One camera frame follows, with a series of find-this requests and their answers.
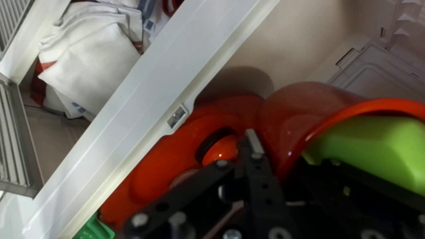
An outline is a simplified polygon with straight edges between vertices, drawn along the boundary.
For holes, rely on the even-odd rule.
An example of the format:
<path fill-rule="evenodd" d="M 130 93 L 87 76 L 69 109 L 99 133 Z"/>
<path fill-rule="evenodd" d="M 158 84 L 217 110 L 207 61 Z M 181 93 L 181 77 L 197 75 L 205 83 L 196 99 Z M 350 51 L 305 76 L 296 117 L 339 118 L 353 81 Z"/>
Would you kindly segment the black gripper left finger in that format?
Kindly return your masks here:
<path fill-rule="evenodd" d="M 123 239 L 197 239 L 229 210 L 221 189 L 233 180 L 233 165 L 217 161 L 200 169 L 164 195 L 134 213 Z"/>

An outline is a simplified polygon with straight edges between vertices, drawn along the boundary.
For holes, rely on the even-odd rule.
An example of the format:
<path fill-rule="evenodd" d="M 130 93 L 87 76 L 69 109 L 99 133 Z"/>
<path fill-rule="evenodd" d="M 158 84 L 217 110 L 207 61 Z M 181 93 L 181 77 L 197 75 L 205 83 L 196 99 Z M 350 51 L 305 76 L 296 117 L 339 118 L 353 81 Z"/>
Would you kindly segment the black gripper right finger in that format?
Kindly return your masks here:
<path fill-rule="evenodd" d="M 244 207 L 239 218 L 244 239 L 300 239 L 285 206 L 278 180 L 253 129 L 239 144 L 237 174 Z"/>

